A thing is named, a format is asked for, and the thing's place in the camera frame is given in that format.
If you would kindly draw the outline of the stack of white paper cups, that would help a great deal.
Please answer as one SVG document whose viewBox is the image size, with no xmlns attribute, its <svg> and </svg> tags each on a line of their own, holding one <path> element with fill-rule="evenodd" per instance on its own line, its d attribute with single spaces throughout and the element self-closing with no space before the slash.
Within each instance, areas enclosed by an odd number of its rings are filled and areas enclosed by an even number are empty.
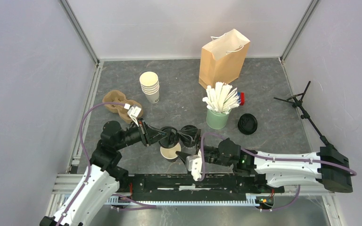
<svg viewBox="0 0 362 226">
<path fill-rule="evenodd" d="M 144 72 L 140 76 L 140 85 L 143 93 L 150 103 L 157 103 L 159 101 L 159 80 L 155 72 Z"/>
</svg>

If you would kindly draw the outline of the black plastic cup lid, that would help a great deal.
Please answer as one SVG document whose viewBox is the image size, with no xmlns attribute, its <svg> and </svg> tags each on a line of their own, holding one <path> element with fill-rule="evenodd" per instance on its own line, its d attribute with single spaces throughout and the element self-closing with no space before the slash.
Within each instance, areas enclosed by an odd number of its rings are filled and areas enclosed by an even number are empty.
<svg viewBox="0 0 362 226">
<path fill-rule="evenodd" d="M 178 133 L 181 137 L 188 137 L 190 139 L 196 140 L 198 128 L 194 125 L 186 125 L 178 130 Z"/>
<path fill-rule="evenodd" d="M 172 148 L 178 144 L 180 140 L 180 135 L 175 127 L 165 126 L 162 127 L 160 130 L 166 133 L 166 136 L 159 141 L 159 145 L 161 147 Z"/>
</svg>

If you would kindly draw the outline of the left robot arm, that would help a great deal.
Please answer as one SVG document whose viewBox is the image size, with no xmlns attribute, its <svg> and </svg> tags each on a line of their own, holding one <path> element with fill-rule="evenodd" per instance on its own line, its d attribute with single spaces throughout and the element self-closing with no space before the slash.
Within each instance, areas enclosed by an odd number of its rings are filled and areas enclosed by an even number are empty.
<svg viewBox="0 0 362 226">
<path fill-rule="evenodd" d="M 139 142 L 150 146 L 168 135 L 142 119 L 128 129 L 117 121 L 107 122 L 82 180 L 54 216 L 45 216 L 40 225 L 87 226 L 111 195 L 129 187 L 128 171 L 118 167 L 120 150 Z"/>
</svg>

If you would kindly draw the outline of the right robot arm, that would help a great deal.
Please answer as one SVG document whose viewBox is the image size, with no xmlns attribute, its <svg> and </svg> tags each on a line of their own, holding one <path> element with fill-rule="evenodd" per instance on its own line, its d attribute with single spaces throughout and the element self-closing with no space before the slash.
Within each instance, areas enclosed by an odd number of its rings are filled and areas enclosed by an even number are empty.
<svg viewBox="0 0 362 226">
<path fill-rule="evenodd" d="M 318 152 L 301 154 L 275 154 L 247 150 L 229 138 L 222 138 L 217 147 L 205 146 L 205 136 L 196 138 L 194 155 L 176 151 L 195 181 L 202 181 L 208 173 L 206 164 L 231 167 L 235 175 L 255 176 L 254 188 L 266 192 L 270 188 L 291 185 L 322 184 L 325 189 L 337 193 L 351 193 L 351 178 L 356 172 L 349 168 L 349 160 L 324 136 L 325 145 Z"/>
</svg>

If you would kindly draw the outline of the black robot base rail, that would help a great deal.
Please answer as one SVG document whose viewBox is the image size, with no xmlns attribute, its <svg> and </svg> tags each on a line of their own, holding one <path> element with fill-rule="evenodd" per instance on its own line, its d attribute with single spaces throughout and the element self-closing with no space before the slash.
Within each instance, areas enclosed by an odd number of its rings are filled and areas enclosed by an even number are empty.
<svg viewBox="0 0 362 226">
<path fill-rule="evenodd" d="M 135 201 L 243 201 L 246 194 L 283 193 L 267 185 L 263 176 L 243 177 L 211 173 L 203 181 L 188 174 L 133 174 L 121 181 L 118 193 Z"/>
</svg>

